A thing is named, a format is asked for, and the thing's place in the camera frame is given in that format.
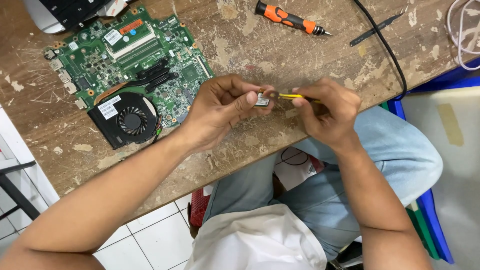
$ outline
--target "orange screwdriver handle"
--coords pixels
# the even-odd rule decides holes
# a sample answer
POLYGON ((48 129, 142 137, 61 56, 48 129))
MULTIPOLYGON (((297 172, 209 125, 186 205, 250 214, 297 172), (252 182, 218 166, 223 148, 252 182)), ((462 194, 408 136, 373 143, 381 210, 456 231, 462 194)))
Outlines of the orange screwdriver handle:
POLYGON ((304 30, 309 34, 323 35, 325 29, 317 26, 315 22, 304 20, 298 16, 287 13, 279 7, 270 6, 262 3, 260 0, 255 8, 255 14, 263 15, 276 23, 283 23, 285 25, 304 30))

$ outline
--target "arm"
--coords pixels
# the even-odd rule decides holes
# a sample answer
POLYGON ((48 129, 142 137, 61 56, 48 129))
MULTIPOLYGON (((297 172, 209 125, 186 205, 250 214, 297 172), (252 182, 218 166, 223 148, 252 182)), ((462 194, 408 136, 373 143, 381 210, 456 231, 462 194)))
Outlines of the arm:
POLYGON ((259 89, 238 75, 203 83, 179 128, 47 209, 12 244, 0 268, 101 269, 91 254, 186 157, 216 146, 241 119, 271 111, 273 104, 253 108, 259 89))
POLYGON ((323 103, 325 113, 315 116, 307 100, 293 100, 308 134, 328 145, 337 157, 349 204, 360 225, 365 267, 431 269, 407 212, 353 129, 361 103, 358 95, 329 79, 294 92, 323 103))

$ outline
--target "laptop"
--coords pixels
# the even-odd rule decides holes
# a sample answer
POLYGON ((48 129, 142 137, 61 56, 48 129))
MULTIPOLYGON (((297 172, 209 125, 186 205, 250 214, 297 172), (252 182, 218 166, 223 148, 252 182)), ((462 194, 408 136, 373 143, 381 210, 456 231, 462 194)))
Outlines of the laptop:
POLYGON ((23 0, 40 30, 47 34, 70 31, 95 16, 116 16, 130 0, 23 0))

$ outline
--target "orange label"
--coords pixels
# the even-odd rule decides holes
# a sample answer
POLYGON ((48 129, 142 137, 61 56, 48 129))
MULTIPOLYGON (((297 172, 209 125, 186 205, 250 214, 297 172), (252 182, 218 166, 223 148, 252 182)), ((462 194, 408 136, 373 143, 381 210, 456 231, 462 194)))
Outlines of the orange label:
POLYGON ((120 29, 119 32, 120 32, 120 34, 124 35, 124 34, 130 32, 130 30, 135 29, 135 28, 137 28, 137 27, 139 27, 143 24, 144 23, 142 22, 142 20, 138 19, 138 20, 134 21, 133 23, 127 25, 126 27, 120 29))

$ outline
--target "laptop motherboard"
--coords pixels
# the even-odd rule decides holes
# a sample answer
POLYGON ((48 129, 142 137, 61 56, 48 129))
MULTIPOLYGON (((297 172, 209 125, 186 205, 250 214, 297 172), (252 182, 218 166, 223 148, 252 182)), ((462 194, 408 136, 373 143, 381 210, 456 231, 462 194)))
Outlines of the laptop motherboard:
POLYGON ((214 76, 184 23, 152 19, 144 6, 86 25, 44 57, 113 149, 182 123, 214 76))

